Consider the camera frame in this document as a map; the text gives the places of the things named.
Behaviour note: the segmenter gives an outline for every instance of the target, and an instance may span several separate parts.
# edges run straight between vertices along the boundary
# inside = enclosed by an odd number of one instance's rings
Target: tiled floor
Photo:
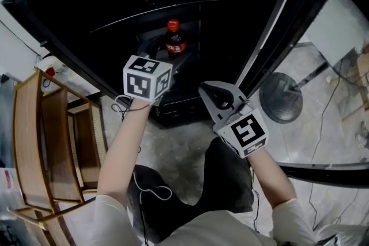
[[[290,75],[299,82],[320,65],[322,59],[314,47],[294,49],[279,66],[277,71]],[[369,150],[360,150],[355,143],[355,133],[359,124],[369,116],[364,112],[356,113],[342,123],[342,118],[360,105],[360,97],[344,82],[337,88],[333,100],[323,117],[322,139],[319,141],[321,113],[327,104],[334,85],[327,79],[335,78],[331,69],[327,69],[302,89],[303,111],[293,123],[280,125],[269,119],[263,111],[262,116],[270,132],[267,150],[276,161],[314,164],[342,164],[366,161]],[[260,108],[258,93],[250,98],[256,108]],[[108,145],[111,144],[120,125],[120,118],[111,109],[112,100],[101,99],[103,118]],[[215,137],[212,122],[199,122],[170,130],[159,130],[152,124],[146,126],[142,140],[142,152],[138,155],[138,164],[146,165],[160,172],[173,191],[188,204],[195,204],[201,196],[204,181],[204,153]],[[369,190],[337,188],[292,180],[306,217],[313,227],[324,218],[323,223],[369,224]],[[272,210],[255,180],[255,188],[260,193],[258,230],[269,234],[272,230]],[[82,245],[87,237],[88,224],[92,222],[89,205],[84,212],[71,213],[65,217],[71,233],[77,243]],[[256,215],[257,203],[254,203]]]

